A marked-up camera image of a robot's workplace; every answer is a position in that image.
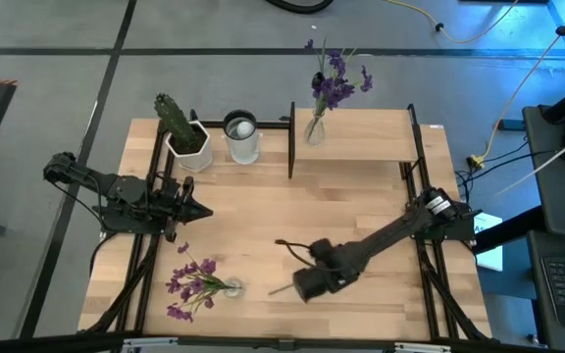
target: concrete floor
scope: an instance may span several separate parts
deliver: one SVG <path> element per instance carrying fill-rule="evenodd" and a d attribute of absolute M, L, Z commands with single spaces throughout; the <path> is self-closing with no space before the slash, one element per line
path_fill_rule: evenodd
<path fill-rule="evenodd" d="M 0 0 L 1 47 L 112 48 L 127 0 Z M 455 37 L 487 27 L 505 6 L 457 0 L 409 0 L 446 23 Z M 565 21 L 565 0 L 554 0 Z M 297 48 L 329 35 L 340 47 L 417 49 L 544 49 L 556 28 L 543 5 L 519 5 L 486 37 L 464 46 L 433 31 L 420 14 L 381 0 L 338 0 L 314 16 L 296 16 L 265 1 L 146 0 L 136 4 L 126 48 Z M 565 49 L 559 41 L 556 49 Z M 422 124 L 445 125 L 453 164 L 485 149 L 493 122 L 534 64 L 532 59 L 468 57 L 357 57 L 374 89 L 357 94 L 347 108 L 404 108 L 414 103 Z M 108 64 L 107 56 L 0 56 L 0 78 L 19 89 L 0 128 L 0 339 L 18 334 L 26 302 L 42 263 L 62 195 L 41 179 L 42 167 L 60 151 L 77 152 Z M 156 92 L 171 93 L 201 119 L 217 120 L 247 109 L 259 120 L 285 114 L 288 105 L 310 107 L 311 56 L 122 56 L 88 165 L 115 172 L 132 118 L 152 118 Z M 565 57 L 544 60 L 518 95 L 509 117 L 524 106 L 549 104 L 565 95 Z M 519 146 L 524 133 L 502 132 L 493 155 Z M 476 181 L 475 208 L 504 219 L 539 203 L 531 179 L 499 197 L 492 195 L 532 169 L 523 160 Z M 94 204 L 90 192 L 79 198 Z M 509 202 L 519 199 L 520 203 Z M 88 260 L 97 243 L 96 221 L 76 206 L 37 335 L 72 333 L 88 281 Z M 525 343 L 535 326 L 528 301 L 486 295 L 494 337 Z M 205 348 L 182 348 L 193 352 Z"/>

